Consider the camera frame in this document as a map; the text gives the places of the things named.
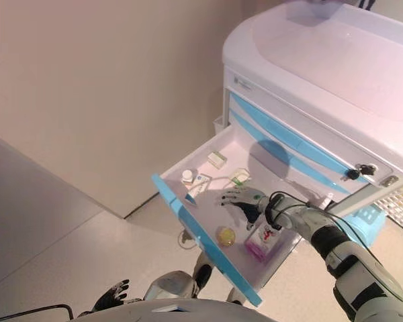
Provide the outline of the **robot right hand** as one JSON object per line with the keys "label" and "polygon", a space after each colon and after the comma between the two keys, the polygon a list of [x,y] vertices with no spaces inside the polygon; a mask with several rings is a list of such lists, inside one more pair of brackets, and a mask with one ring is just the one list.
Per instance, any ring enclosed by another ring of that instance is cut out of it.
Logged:
{"label": "robot right hand", "polygon": [[239,208],[247,219],[247,231],[250,231],[260,215],[264,214],[269,203],[268,196],[258,189],[235,186],[225,189],[218,197],[222,207]]}

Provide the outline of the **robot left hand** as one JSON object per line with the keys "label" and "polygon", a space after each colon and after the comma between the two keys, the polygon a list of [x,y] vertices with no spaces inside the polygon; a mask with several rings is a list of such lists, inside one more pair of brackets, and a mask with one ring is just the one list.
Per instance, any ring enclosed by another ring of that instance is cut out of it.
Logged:
{"label": "robot left hand", "polygon": [[95,313],[123,305],[125,298],[128,296],[129,287],[130,281],[128,279],[122,280],[113,285],[100,296],[100,298],[95,302],[91,311]]}

